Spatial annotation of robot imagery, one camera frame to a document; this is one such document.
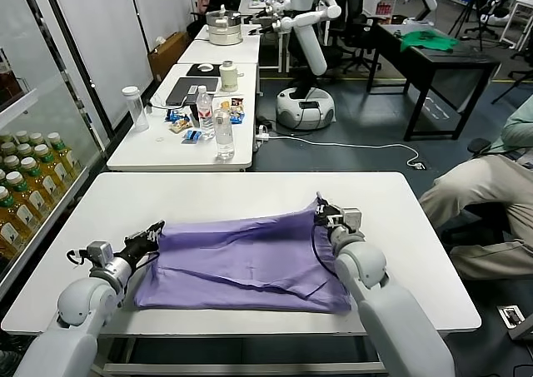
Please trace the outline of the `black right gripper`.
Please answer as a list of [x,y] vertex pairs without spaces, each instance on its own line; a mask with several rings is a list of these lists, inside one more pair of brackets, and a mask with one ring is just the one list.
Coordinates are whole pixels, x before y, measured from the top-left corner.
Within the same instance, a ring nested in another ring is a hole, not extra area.
[[314,225],[324,228],[335,228],[344,223],[344,211],[338,206],[332,205],[321,193],[316,193],[317,212],[314,215]]

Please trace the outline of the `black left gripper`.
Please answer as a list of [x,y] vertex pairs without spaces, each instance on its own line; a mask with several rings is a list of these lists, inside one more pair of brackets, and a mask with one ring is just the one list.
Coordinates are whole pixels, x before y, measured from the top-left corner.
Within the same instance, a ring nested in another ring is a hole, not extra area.
[[144,232],[124,239],[123,259],[132,270],[137,268],[139,261],[147,254],[158,252],[158,242],[165,221],[159,221],[149,226]]

